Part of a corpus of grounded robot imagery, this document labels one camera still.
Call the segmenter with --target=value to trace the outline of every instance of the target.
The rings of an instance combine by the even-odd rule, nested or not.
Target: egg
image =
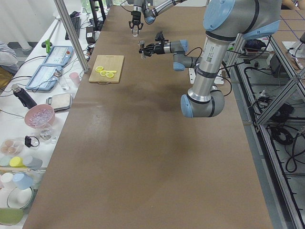
[[[15,152],[16,152],[16,148],[15,148],[15,147],[9,147],[9,148],[8,148],[8,153],[9,153],[9,154],[12,155],[12,154],[14,154]]]
[[[5,143],[4,143],[7,147],[11,147],[14,142],[12,140],[6,140]]]
[[[3,147],[1,147],[1,152],[5,154],[8,152],[8,149],[9,148],[7,146],[3,146]]]

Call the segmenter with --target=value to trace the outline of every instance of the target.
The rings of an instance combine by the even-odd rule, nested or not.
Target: cutting board
[[[91,75],[89,77],[90,83],[118,83],[120,81],[124,56],[121,55],[97,55]],[[116,70],[113,78],[101,76],[95,71],[96,67],[103,66],[104,70]]]

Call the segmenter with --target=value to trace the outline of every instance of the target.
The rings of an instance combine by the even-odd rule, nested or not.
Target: black box
[[[86,27],[86,40],[88,44],[94,44],[95,43],[95,31],[93,30],[93,27]]]

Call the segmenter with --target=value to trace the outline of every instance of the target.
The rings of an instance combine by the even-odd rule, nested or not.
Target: white bowl
[[[31,187],[21,190],[15,188],[11,191],[8,197],[7,204],[10,208],[26,208],[32,201],[34,192]]]

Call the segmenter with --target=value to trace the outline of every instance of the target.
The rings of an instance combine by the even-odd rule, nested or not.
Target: keyboard
[[[80,30],[81,30],[81,25],[80,25],[81,19],[80,19],[80,17],[74,17],[74,18],[71,18],[71,21],[72,21],[72,25],[75,29],[76,35],[79,38]],[[69,35],[67,32],[66,32],[65,40],[69,40]]]

